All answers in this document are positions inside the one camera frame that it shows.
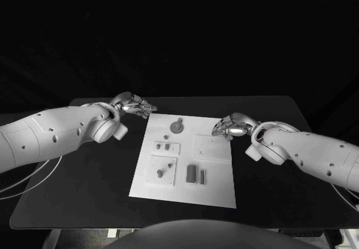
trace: circular part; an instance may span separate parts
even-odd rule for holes
[[[181,133],[181,131],[183,131],[183,124],[178,123],[178,122],[173,122],[171,125],[170,125],[170,131],[171,131],[174,134]]]
[[[163,171],[161,170],[157,170],[157,176],[158,176],[158,178],[163,177]]]

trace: robotic hand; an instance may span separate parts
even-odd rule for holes
[[[251,136],[246,155],[258,161],[264,157],[281,165],[292,160],[301,171],[321,180],[359,192],[359,147],[331,137],[300,132],[282,122],[258,122],[233,113],[215,125],[213,136],[228,141],[233,136]]]
[[[125,113],[147,119],[157,107],[129,92],[109,103],[47,109],[0,127],[0,173],[78,150],[82,143],[121,140],[128,129],[119,123]]]

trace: table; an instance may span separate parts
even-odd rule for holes
[[[161,114],[223,118],[239,112],[258,121],[281,121],[310,131],[287,96],[145,99]],[[75,99],[69,105],[109,100]],[[301,172],[291,161],[272,165],[246,156],[249,136],[230,142],[236,209],[128,197],[147,120],[127,114],[121,122],[128,127],[122,140],[85,143],[63,156],[49,179],[23,194],[10,219],[13,229],[144,228],[181,219],[281,229],[359,227],[359,214],[328,183]],[[50,161],[29,186],[44,178],[56,162]]]

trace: cable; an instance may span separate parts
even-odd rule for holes
[[[21,179],[16,184],[13,184],[10,187],[4,188],[0,190],[0,193],[4,192],[7,189],[13,188],[14,186],[17,186],[20,183],[23,183],[37,172],[39,170],[44,167],[44,165],[47,164],[50,160],[46,161],[46,163],[34,170],[34,172],[24,178]]]
[[[359,199],[359,196],[349,189],[346,191]]]
[[[57,165],[59,165],[60,161],[62,161],[62,156],[59,157],[57,164],[56,164],[53,170],[50,171],[49,175],[44,177],[44,179],[43,179],[33,187],[30,187],[30,188],[29,188],[27,190],[24,190],[21,193],[17,193],[17,194],[13,195],[13,196],[7,196],[7,197],[0,198],[0,200],[8,199],[8,198],[11,198],[11,197],[14,197],[14,196],[18,196],[18,195],[24,194],[26,192],[29,192],[33,188],[36,188],[36,187],[43,183],[43,181],[49,178],[50,174],[53,173],[55,169],[57,168]]]
[[[336,189],[334,185],[331,184],[331,187],[334,189],[334,191],[337,192],[337,194],[340,195],[341,199],[346,201],[346,203],[349,204],[349,206],[359,212],[359,210],[356,209],[356,207],[352,205],[352,203],[346,200],[346,198],[343,197],[343,195],[340,194],[339,190]]]

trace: gray floor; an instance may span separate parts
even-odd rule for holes
[[[62,230],[56,249],[102,249],[117,239],[106,238],[106,229]],[[121,230],[118,237],[125,236],[131,230]],[[313,244],[320,249],[330,249],[326,236],[317,238],[295,238]]]

